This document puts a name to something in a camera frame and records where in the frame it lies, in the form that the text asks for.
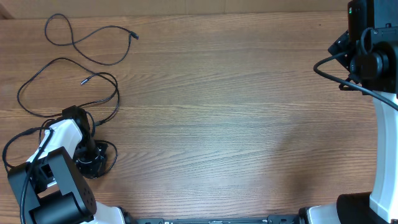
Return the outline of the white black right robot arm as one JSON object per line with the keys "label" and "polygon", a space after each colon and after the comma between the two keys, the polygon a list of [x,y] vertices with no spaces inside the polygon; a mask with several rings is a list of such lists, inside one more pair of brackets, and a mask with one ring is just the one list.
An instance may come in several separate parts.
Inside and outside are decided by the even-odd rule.
{"label": "white black right robot arm", "polygon": [[348,29],[317,62],[319,76],[373,100],[376,168],[369,192],[301,208],[296,223],[397,223],[397,1],[355,0],[346,8]]}

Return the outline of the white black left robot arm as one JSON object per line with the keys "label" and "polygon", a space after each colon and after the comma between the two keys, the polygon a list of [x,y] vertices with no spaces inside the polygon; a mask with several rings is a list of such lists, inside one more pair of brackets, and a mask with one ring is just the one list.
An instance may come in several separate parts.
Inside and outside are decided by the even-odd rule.
{"label": "white black left robot arm", "polygon": [[[36,131],[44,132],[37,150],[24,163],[10,165],[6,159],[9,146]],[[92,115],[71,106],[59,118],[7,142],[2,160],[21,223],[136,223],[125,209],[97,202],[87,183],[111,170],[106,165],[111,143],[95,140],[94,135]]]}

